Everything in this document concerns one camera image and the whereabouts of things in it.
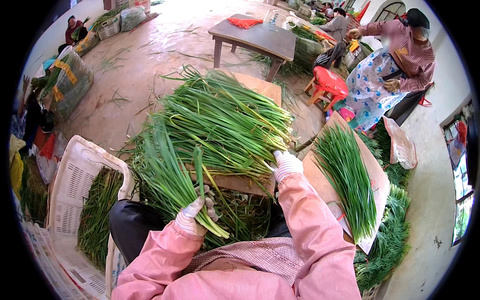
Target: white glove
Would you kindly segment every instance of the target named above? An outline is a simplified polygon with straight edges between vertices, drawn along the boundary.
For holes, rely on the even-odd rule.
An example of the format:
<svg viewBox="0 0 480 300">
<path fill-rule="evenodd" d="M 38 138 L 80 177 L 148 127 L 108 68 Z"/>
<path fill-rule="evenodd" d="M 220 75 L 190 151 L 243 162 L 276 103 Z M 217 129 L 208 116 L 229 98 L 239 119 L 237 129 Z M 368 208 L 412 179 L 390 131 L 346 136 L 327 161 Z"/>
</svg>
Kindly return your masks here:
<svg viewBox="0 0 480 300">
<path fill-rule="evenodd" d="M 208 216 L 214 221 L 218 221 L 218 216 L 215 213 L 215 209 L 213 205 L 215 202 L 209 197 L 200 196 L 200 187 L 196 187 L 195 191 L 199 196 L 195 201 L 190 203 L 186 208 L 183 208 L 177 214 L 175 218 L 175 224 L 178 227 L 185 230 L 187 233 L 196 235 L 196 236 L 204 236 L 207 233 L 207 229 L 202 225 L 198 224 L 195 221 L 195 217 L 197 216 L 198 212 L 203 208 L 204 205 L 207 207 Z M 205 193 L 210 192 L 210 188 L 208 185 L 204 185 Z"/>
<path fill-rule="evenodd" d="M 278 168 L 273 172 L 275 180 L 280 183 L 282 179 L 291 173 L 300 173 L 303 174 L 303 163 L 301 160 L 296 158 L 293 154 L 284 151 L 283 153 L 279 150 L 275 150 L 273 155 L 276 159 L 276 164 Z"/>
</svg>

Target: black hat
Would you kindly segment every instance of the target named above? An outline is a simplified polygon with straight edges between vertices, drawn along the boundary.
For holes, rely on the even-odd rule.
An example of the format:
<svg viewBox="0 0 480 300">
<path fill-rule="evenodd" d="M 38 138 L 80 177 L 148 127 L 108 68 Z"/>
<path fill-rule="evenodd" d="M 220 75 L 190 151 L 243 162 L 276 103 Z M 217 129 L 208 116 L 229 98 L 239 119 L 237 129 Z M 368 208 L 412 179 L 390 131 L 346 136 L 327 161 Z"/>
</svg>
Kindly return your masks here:
<svg viewBox="0 0 480 300">
<path fill-rule="evenodd" d="M 427 17 L 418 9 L 412 8 L 407 12 L 408 25 L 412 27 L 424 27 L 430 29 L 430 22 Z"/>
</svg>

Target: window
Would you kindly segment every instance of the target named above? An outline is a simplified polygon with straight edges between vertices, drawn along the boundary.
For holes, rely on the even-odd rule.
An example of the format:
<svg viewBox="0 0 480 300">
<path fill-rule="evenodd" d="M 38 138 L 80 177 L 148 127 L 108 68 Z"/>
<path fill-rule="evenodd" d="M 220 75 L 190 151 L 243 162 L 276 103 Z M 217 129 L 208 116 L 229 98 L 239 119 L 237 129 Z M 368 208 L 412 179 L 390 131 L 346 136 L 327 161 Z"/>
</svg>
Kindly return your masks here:
<svg viewBox="0 0 480 300">
<path fill-rule="evenodd" d="M 473 206 L 473 187 L 468 183 L 467 117 L 473 114 L 470 102 L 454 119 L 444 126 L 445 141 L 452 164 L 455 186 L 455 226 L 452 245 L 457 245 L 467 229 Z"/>
<path fill-rule="evenodd" d="M 353 7 L 353 4 L 355 3 L 355 0 L 348 0 L 347 4 L 343 8 L 346 12 L 350 11 Z"/>
<path fill-rule="evenodd" d="M 391 21 L 394 20 L 397 16 L 401 16 L 405 13 L 405 4 L 402 2 L 394 2 L 387 5 L 382 12 L 378 15 L 377 21 Z"/>
</svg>

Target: arched window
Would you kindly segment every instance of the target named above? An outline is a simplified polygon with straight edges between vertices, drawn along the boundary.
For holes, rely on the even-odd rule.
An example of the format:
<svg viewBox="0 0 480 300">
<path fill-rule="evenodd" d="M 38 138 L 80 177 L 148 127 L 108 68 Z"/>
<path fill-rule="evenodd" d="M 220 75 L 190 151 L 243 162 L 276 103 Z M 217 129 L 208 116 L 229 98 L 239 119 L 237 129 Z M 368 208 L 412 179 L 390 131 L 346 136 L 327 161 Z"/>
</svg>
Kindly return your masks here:
<svg viewBox="0 0 480 300">
<path fill-rule="evenodd" d="M 395 19 L 395 17 L 401 16 L 405 13 L 405 4 L 402 2 L 394 2 L 389 4 L 382 9 L 382 12 L 378 15 L 377 21 L 391 21 Z"/>
</svg>

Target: person's hand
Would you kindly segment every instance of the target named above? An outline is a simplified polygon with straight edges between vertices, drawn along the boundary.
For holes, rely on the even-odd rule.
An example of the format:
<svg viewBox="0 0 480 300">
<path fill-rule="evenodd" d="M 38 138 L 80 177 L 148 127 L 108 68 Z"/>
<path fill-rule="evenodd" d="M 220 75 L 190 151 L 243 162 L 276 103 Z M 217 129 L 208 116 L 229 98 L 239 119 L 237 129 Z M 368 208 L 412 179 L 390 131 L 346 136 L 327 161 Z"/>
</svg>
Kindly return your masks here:
<svg viewBox="0 0 480 300">
<path fill-rule="evenodd" d="M 204 185 L 204 190 L 205 193 L 210 191 L 208 185 Z M 198 212 L 203 208 L 204 205 L 206 205 L 208 216 L 211 217 L 212 221 L 218 221 L 218 216 L 213 208 L 213 205 L 215 204 L 213 200 L 209 197 L 205 197 L 203 195 L 201 196 L 199 187 L 195 188 L 195 191 L 199 197 L 190 203 L 186 208 L 183 208 L 179 211 L 177 217 L 175 218 L 175 224 L 177 224 L 178 227 L 185 230 L 187 233 L 201 237 L 207 233 L 207 229 L 195 221 L 195 217 L 197 216 Z"/>
<path fill-rule="evenodd" d="M 282 179 L 291 173 L 303 174 L 303 163 L 288 151 L 275 150 L 273 155 L 278 168 L 273 172 L 275 180 L 280 183 Z"/>
<path fill-rule="evenodd" d="M 30 84 L 30 78 L 28 78 L 28 76 L 24 75 L 23 82 L 24 82 L 23 89 L 24 89 L 24 94 L 25 94 L 25 92 L 27 91 L 28 85 Z"/>
<path fill-rule="evenodd" d="M 385 81 L 384 88 L 389 92 L 396 92 L 400 89 L 400 80 L 389 79 Z"/>
<path fill-rule="evenodd" d="M 359 38 L 360 36 L 360 30 L 357 28 L 350 29 L 347 32 L 347 36 L 352 37 L 352 38 Z"/>
</svg>

